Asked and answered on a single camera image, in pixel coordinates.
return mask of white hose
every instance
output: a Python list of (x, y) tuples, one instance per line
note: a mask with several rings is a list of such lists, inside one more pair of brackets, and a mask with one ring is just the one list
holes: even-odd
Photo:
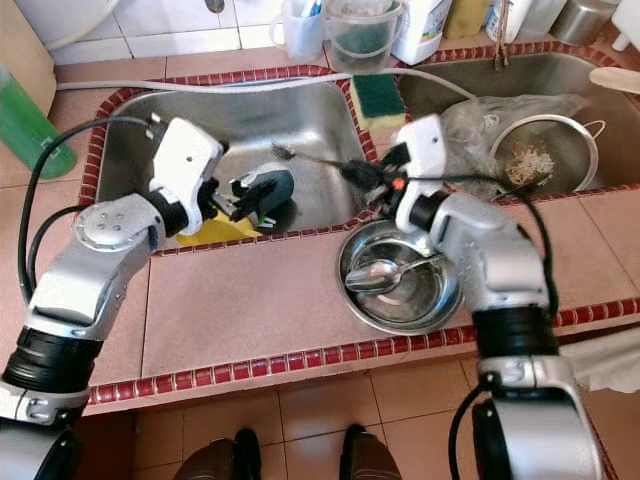
[(83, 29), (74, 32), (71, 35), (67, 35), (66, 37), (46, 43), (45, 48), (52, 52), (53, 50), (58, 50), (59, 48), (66, 47), (67, 45), (70, 45), (86, 37), (87, 35), (89, 35), (89, 33), (95, 30), (98, 25), (104, 22), (105, 19), (109, 15), (111, 15), (111, 13), (113, 13), (115, 8), (118, 6), (118, 3), (120, 3), (120, 0), (107, 0), (107, 4), (104, 6), (102, 13), (100, 13), (100, 15), (95, 18), (95, 20), (88, 23)]
[[(421, 70), (412, 70), (408, 68), (386, 68), (379, 72), (381, 74), (392, 75), (410, 75), (414, 77), (423, 78), (432, 82), (438, 83), (443, 87), (447, 87), (454, 92), (462, 95), (466, 98), (475, 98), (475, 95), (467, 92), (464, 88), (451, 83), (444, 78), (438, 77), (431, 73), (423, 72)], [(177, 83), (165, 83), (165, 82), (149, 82), (146, 80), (104, 80), (98, 82), (69, 82), (60, 83), (58, 85), (59, 91), (64, 90), (83, 90), (91, 88), (145, 88), (150, 90), (168, 90), (173, 92), (192, 92), (192, 93), (261, 93), (272, 92), (274, 90), (282, 90), (286, 88), (301, 87), (304, 85), (315, 85), (317, 83), (336, 82), (338, 80), (348, 80), (353, 75), (349, 73), (332, 73), (330, 75), (323, 75), (320, 77), (308, 77), (298, 80), (283, 79), (285, 81), (277, 83), (268, 83), (264, 85), (246, 85), (241, 83), (233, 83), (223, 86), (207, 86), (207, 85), (182, 85)]]

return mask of yellow sponge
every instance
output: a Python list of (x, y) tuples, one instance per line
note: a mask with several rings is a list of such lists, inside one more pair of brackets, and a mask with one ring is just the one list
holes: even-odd
[(349, 86), (356, 117), (363, 130), (405, 124), (404, 103), (391, 75), (354, 75)]

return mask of double sink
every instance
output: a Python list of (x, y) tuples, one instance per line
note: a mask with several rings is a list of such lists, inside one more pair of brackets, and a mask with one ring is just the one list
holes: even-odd
[[(593, 64), (559, 53), (516, 56), (500, 73), (493, 59), (462, 60), (419, 67), (444, 77), (477, 96), (577, 93), (591, 100), (579, 121), (602, 119), (608, 124), (598, 138), (600, 161), (588, 189), (640, 183), (640, 111), (620, 92), (589, 81)], [(400, 93), (414, 119), (442, 113), (463, 100), (425, 80), (405, 76)], [(229, 143), (215, 176), (220, 193), (230, 195), (228, 182), (266, 162), (276, 160), (273, 143), (293, 148), (301, 156), (332, 162), (364, 160), (358, 133), (342, 92), (317, 84), (267, 93), (148, 93), (125, 103), (115, 113), (164, 119), (180, 116)], [(114, 125), (109, 129), (98, 185), (97, 201), (113, 200), (132, 191), (145, 192), (153, 174), (153, 147), (138, 132)], [(295, 178), (292, 199), (270, 216), (277, 220), (268, 233), (282, 233), (343, 224), (365, 208), (361, 193), (335, 168), (290, 160)]]

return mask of green dish soap bottle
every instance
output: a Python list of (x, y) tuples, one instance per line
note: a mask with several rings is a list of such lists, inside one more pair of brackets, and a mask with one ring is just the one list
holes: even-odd
[[(42, 114), (4, 65), (0, 65), (0, 141), (29, 170), (33, 170), (46, 146), (58, 136), (53, 125)], [(68, 173), (76, 164), (76, 156), (67, 145), (60, 145), (49, 157), (41, 178), (56, 178)]]

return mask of white cup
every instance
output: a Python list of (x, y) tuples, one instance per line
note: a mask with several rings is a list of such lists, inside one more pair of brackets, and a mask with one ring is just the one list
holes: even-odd
[[(301, 17), (301, 13), (309, 0), (284, 0), (282, 13), (271, 22), (269, 36), (276, 47), (287, 52), (289, 58), (298, 63), (318, 60), (323, 53), (324, 40), (324, 7), (318, 15)], [(284, 43), (274, 39), (276, 27), (282, 23)]]

